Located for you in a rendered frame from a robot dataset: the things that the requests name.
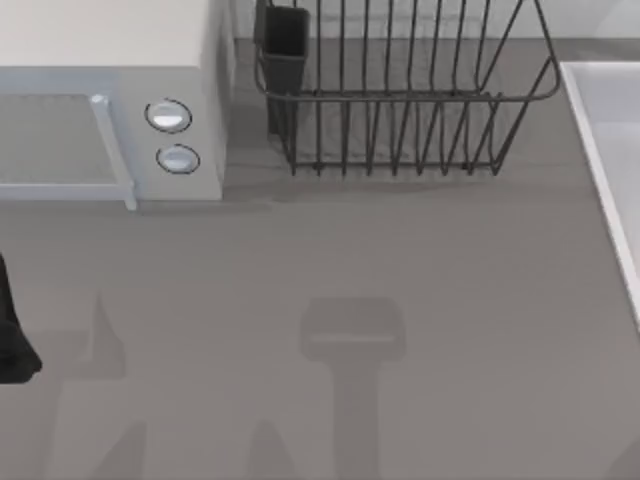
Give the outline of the small silver microwave knob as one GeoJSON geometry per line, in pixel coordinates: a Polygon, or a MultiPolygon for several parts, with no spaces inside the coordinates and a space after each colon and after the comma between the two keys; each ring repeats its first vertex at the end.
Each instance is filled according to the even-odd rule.
{"type": "Polygon", "coordinates": [[[190,175],[201,164],[199,154],[191,147],[174,144],[160,148],[155,155],[156,163],[166,172],[173,175],[190,175]]]}

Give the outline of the large silver microwave knob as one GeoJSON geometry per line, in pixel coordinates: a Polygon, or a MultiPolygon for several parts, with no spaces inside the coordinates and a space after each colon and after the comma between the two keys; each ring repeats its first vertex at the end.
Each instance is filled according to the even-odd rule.
{"type": "Polygon", "coordinates": [[[193,121],[190,109],[184,103],[170,98],[147,104],[144,117],[153,129],[167,134],[183,132],[193,121]]]}

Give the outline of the black cutlery holder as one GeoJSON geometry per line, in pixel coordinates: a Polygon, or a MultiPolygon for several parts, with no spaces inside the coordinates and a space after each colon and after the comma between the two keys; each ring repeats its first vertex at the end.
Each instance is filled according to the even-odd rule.
{"type": "Polygon", "coordinates": [[[256,0],[254,44],[264,79],[268,131],[288,138],[297,104],[285,97],[297,97],[302,89],[308,58],[310,13],[298,6],[275,5],[256,0]]]}

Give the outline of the pale microwave oven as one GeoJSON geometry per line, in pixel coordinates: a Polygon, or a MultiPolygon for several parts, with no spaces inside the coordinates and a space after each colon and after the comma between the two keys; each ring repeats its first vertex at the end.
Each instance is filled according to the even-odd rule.
{"type": "Polygon", "coordinates": [[[112,102],[120,146],[146,201],[223,196],[236,71],[229,0],[0,0],[0,94],[94,94],[112,102]],[[153,129],[147,104],[192,112],[177,134],[153,129]],[[173,175],[160,148],[183,144],[200,167],[173,175]]]}

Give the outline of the microwave oven door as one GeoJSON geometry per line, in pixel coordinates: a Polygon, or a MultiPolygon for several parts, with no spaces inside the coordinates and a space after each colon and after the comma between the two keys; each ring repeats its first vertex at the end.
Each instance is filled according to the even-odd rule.
{"type": "Polygon", "coordinates": [[[138,207],[112,102],[94,94],[0,94],[0,202],[138,207]]]}

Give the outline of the white sink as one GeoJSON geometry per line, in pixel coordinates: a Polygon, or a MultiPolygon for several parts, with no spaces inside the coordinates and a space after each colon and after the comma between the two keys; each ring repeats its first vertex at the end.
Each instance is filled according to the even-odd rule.
{"type": "Polygon", "coordinates": [[[640,61],[560,68],[640,333],[640,61]]]}

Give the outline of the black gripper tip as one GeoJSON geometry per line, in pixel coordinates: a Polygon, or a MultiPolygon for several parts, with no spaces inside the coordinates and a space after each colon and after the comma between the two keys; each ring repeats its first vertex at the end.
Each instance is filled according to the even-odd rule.
{"type": "Polygon", "coordinates": [[[19,322],[6,262],[0,253],[0,385],[26,384],[42,367],[19,322]]]}

